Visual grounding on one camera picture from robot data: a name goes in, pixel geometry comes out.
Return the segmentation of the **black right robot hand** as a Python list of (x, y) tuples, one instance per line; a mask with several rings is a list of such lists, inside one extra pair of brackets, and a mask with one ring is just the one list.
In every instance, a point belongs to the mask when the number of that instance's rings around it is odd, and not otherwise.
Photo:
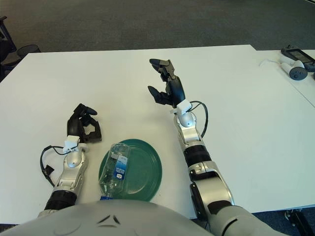
[(180, 78), (174, 74), (175, 69), (171, 60), (149, 59), (149, 62), (160, 74), (162, 81), (166, 82), (165, 92), (159, 92), (153, 86), (148, 86), (150, 94), (156, 103), (176, 108), (186, 97)]

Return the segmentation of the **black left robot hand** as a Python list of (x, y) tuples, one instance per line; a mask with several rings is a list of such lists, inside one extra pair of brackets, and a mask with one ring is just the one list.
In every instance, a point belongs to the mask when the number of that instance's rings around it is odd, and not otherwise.
[[(96, 143), (102, 141), (100, 125), (92, 116), (96, 116), (97, 111), (80, 103), (73, 111), (72, 116), (67, 121), (67, 135), (78, 136), (80, 143)], [(94, 131), (85, 133), (85, 127), (93, 126)]]

